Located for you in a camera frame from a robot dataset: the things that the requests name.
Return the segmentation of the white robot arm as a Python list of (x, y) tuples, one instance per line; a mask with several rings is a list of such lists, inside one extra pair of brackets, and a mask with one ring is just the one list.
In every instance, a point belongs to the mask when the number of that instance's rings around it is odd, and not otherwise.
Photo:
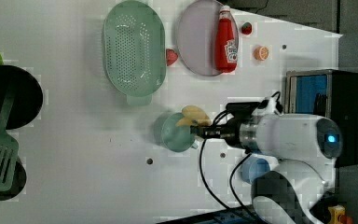
[(277, 160), (251, 184), (252, 206), (260, 219), (268, 224), (324, 224), (311, 209), (335, 185), (342, 137), (334, 121), (311, 114), (272, 113), (190, 131)]

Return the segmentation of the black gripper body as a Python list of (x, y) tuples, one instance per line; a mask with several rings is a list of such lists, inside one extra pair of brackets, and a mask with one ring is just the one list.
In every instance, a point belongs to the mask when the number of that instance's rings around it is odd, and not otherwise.
[(257, 119), (231, 118), (225, 124), (218, 125), (216, 121), (214, 124), (219, 128), (219, 138), (224, 139), (229, 146), (242, 149), (258, 149), (256, 143)]

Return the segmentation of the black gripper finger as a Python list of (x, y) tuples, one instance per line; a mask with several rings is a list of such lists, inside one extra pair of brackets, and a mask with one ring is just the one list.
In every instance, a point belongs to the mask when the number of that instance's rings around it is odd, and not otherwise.
[(197, 137), (201, 139), (212, 139), (214, 138), (213, 133), (194, 133)]
[(191, 132), (204, 132), (213, 130), (214, 126), (190, 126)]

